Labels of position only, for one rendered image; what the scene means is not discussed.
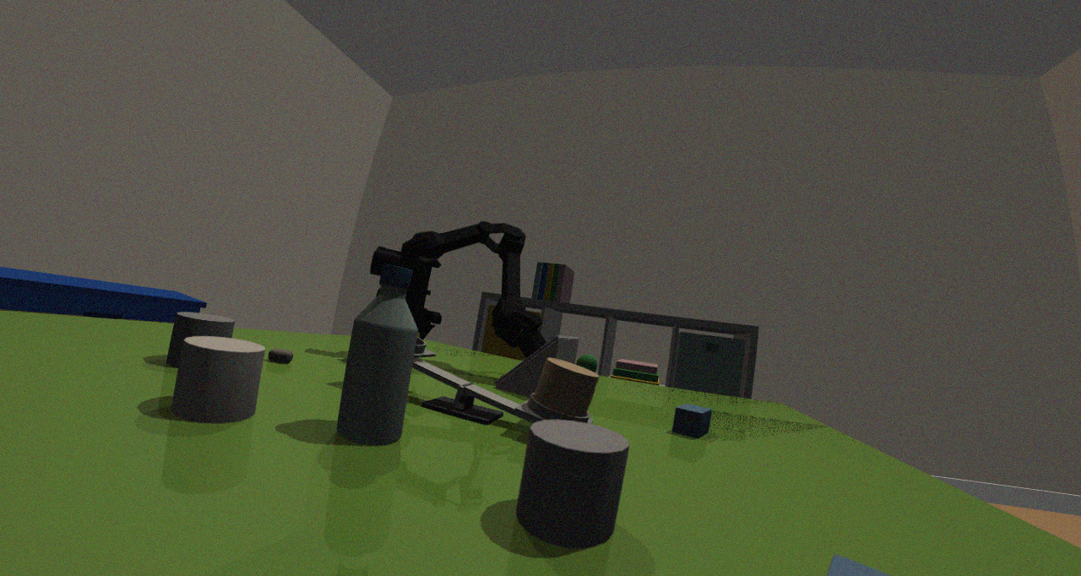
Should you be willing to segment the brown cylinder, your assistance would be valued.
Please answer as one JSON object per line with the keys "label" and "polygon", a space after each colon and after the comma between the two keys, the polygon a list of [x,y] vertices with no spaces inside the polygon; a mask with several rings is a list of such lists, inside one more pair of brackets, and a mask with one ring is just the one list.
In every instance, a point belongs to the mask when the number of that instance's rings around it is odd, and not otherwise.
{"label": "brown cylinder", "polygon": [[560,358],[546,358],[533,398],[557,413],[584,417],[591,404],[599,376],[589,369]]}

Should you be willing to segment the dark grey pebble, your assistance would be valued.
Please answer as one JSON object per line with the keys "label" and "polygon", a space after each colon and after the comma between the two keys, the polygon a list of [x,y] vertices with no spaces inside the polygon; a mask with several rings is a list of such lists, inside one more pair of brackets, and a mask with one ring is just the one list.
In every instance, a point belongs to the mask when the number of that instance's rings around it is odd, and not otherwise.
{"label": "dark grey pebble", "polygon": [[273,350],[268,352],[268,358],[270,361],[275,361],[275,363],[290,363],[290,361],[292,361],[293,353],[292,351],[273,348]]}

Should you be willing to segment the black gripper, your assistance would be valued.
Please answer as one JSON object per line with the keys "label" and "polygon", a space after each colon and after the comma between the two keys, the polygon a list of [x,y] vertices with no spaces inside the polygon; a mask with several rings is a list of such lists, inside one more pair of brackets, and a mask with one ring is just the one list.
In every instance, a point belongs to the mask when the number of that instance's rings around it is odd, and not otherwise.
{"label": "black gripper", "polygon": [[430,312],[427,311],[427,309],[424,309],[427,295],[430,295],[430,291],[427,289],[427,285],[410,282],[410,289],[408,290],[405,302],[408,302],[410,313],[413,312],[412,317],[414,321],[416,321],[416,327],[418,329],[418,333],[421,333],[421,339],[425,339],[429,331],[435,329],[433,323],[441,323],[441,321],[443,321],[443,317],[441,317],[440,312]]}

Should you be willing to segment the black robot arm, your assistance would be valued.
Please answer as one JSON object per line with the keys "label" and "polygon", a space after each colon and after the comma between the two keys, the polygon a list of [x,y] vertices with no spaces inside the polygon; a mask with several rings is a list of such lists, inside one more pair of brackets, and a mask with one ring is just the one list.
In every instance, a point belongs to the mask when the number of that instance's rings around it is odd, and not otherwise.
{"label": "black robot arm", "polygon": [[[502,240],[494,242],[489,233],[503,233]],[[524,250],[525,235],[516,226],[489,222],[462,227],[451,232],[421,232],[402,242],[400,250],[376,247],[371,262],[371,274],[379,274],[384,264],[412,269],[410,282],[428,285],[430,269],[441,267],[437,262],[441,255],[457,247],[483,242],[502,260],[502,298],[492,311],[495,334],[506,344],[519,349],[528,358],[547,344],[540,327],[540,317],[528,312],[520,300],[520,255]],[[521,331],[523,329],[524,331]]]}

